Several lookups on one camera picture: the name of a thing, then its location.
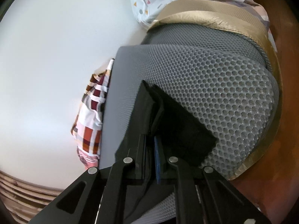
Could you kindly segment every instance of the white table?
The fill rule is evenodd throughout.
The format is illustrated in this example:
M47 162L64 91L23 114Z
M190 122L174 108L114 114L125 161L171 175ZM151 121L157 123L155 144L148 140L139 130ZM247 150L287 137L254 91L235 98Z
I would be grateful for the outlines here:
M130 0L15 0L0 23L0 170L71 184L84 171L70 128L86 84L144 35Z

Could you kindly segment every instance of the brown wooden surface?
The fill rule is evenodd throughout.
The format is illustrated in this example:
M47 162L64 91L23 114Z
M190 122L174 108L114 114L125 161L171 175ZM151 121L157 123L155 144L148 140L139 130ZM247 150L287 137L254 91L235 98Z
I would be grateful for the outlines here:
M278 49L284 93L282 117L266 154L232 183L278 224L299 196L299 23L284 0L255 1L268 12Z

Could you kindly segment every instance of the silver screw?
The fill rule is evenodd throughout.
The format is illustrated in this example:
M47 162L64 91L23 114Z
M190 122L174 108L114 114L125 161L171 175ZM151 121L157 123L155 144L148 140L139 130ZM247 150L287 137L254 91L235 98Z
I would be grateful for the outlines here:
M132 161L133 161L133 159L130 157L124 158L124 163L131 163Z
M255 219L247 219L244 224L255 224Z
M213 172L213 168L210 167L210 166L206 166L206 167L204 168L204 171L205 171L206 173L212 173L212 172Z
M90 167L89 169L88 169L88 173L89 174L94 174L94 173L96 173L98 171L98 169L96 168L96 167Z
M178 158L177 158L176 156L171 156L171 157L169 158L169 161L170 161L170 162L177 162L177 161L178 161Z

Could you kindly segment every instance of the checkered fabric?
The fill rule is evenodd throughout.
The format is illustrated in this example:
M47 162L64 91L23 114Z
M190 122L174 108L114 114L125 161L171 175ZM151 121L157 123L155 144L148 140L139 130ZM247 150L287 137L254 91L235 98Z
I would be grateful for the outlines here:
M99 163L103 111L113 62L114 59L111 59L104 72L91 76L71 129L71 133L78 144L77 154L86 169L97 167Z

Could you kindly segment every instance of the gold fabric edge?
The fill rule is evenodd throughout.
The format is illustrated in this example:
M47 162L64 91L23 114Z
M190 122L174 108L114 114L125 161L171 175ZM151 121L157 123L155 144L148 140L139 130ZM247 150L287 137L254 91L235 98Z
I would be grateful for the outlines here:
M242 173L244 173L247 169L249 169L253 164L255 164L266 153L266 151L272 144L276 136L276 133L278 132L281 113L282 113L283 84L282 84L280 66L278 63L278 58L276 56L276 53L268 39L268 34L266 30L259 29L250 22L247 22L240 18L233 17L228 14L210 12L210 11L195 11L195 10L173 13L162 19L159 19L158 16L149 29L162 24L171 24L171 23L200 24L218 30L243 34L251 38L253 41L255 41L265 51L271 63L272 75L276 79L279 88L279 99L278 99L277 109L267 133L262 139L260 139L260 142L256 147L256 149L254 149L250 153L250 155L245 159L242 165L234 172L234 175L229 178L229 180L235 179L238 176L240 176Z

